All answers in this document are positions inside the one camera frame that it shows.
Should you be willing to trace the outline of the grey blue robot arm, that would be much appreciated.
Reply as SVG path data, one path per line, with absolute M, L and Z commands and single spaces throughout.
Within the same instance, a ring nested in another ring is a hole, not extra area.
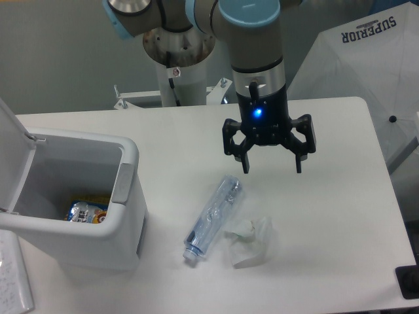
M 312 117 L 293 119 L 287 106 L 280 11 L 296 1 L 104 1 L 122 38 L 142 36 L 149 57 L 162 68 L 160 92 L 182 106 L 188 67 L 202 63 L 216 41 L 228 48 L 240 121 L 226 119 L 223 147 L 248 171 L 255 145 L 281 145 L 300 164 L 316 151 Z

